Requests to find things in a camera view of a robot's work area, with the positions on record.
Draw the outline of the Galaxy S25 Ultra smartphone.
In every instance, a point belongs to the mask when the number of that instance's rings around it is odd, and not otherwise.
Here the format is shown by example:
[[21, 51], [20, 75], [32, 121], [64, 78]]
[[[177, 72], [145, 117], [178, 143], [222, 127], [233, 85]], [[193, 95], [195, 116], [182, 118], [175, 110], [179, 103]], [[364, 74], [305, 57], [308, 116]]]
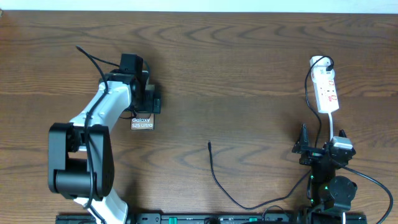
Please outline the Galaxy S25 Ultra smartphone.
[[138, 113], [135, 118], [131, 119], [131, 130], [154, 130], [155, 129], [155, 114], [153, 113]]

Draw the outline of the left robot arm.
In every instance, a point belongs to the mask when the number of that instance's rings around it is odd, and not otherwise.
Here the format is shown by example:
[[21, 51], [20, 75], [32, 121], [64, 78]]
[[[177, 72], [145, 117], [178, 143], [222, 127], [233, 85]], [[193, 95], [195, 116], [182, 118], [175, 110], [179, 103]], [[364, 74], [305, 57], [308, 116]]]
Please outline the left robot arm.
[[160, 96], [150, 72], [113, 70], [103, 75], [85, 109], [67, 123], [49, 129], [48, 183], [51, 192], [73, 200], [86, 215], [58, 215], [56, 223], [135, 223], [129, 205], [113, 188], [114, 159], [110, 133], [120, 115], [160, 113]]

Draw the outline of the white power strip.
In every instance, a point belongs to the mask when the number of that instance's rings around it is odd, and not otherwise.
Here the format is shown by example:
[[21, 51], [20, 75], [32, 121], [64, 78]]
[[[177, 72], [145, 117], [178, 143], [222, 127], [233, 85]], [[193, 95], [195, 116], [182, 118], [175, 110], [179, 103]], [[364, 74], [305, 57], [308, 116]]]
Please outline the white power strip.
[[332, 60], [320, 55], [310, 59], [311, 79], [319, 113], [328, 114], [339, 109]]

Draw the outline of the black mounting rail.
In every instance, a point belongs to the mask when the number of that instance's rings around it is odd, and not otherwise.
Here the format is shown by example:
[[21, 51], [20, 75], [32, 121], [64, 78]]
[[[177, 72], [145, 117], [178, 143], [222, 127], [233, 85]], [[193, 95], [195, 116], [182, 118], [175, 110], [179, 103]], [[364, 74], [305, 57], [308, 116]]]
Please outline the black mounting rail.
[[[97, 223], [91, 215], [57, 215], [56, 224], [72, 224], [72, 223]], [[133, 224], [238, 224], [238, 223], [299, 223], [294, 218], [279, 212], [267, 213], [263, 218], [261, 215], [161, 215], [159, 213], [139, 213], [127, 216], [126, 223]], [[312, 223], [341, 223], [340, 219], [326, 220], [326, 216], [318, 216], [317, 220]], [[365, 215], [346, 215], [346, 223], [348, 224], [365, 224], [368, 223]]]

